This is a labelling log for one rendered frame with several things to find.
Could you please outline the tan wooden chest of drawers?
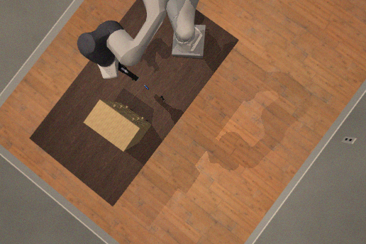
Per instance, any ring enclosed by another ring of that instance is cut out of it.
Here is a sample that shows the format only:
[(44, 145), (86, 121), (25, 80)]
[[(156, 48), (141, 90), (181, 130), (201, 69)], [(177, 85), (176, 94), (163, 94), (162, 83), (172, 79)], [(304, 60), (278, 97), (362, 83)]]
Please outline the tan wooden chest of drawers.
[(139, 128), (121, 115), (136, 113), (119, 113), (103, 101), (98, 101), (84, 123), (122, 151), (139, 143), (152, 124)]

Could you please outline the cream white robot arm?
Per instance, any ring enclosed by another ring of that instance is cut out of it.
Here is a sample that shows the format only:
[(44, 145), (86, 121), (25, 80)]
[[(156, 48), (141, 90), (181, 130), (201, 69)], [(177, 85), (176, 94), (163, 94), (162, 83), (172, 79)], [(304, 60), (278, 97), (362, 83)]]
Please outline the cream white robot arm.
[(143, 0), (143, 3), (147, 18), (135, 39), (117, 21), (105, 21), (96, 30), (79, 36), (80, 53), (98, 64), (104, 79), (118, 77), (119, 62), (134, 66), (140, 61), (166, 15), (174, 30), (178, 50), (193, 52), (201, 40), (201, 31), (194, 27), (199, 0)]

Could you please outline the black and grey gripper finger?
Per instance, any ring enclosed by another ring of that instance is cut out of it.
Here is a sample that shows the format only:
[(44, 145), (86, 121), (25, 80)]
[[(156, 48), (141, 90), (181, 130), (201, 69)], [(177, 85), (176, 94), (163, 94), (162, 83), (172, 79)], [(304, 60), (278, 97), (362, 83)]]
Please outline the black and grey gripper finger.
[[(123, 65), (124, 66), (124, 65)], [(127, 74), (129, 77), (132, 78), (132, 80), (138, 81), (140, 78), (138, 76), (136, 76), (135, 74), (133, 74), (132, 72), (130, 72), (127, 67), (124, 66), (124, 69), (121, 68), (122, 71), (120, 69), (118, 69), (119, 71), (121, 71), (124, 74)]]

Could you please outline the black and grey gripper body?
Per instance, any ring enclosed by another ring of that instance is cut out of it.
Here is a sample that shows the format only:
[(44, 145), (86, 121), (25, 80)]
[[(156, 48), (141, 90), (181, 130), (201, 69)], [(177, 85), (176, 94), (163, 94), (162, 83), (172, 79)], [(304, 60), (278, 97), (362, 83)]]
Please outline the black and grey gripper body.
[(120, 69), (121, 71), (122, 71), (122, 69), (121, 68), (123, 68), (124, 69), (124, 67), (121, 65), (121, 63), (119, 62), (118, 63), (118, 69)]

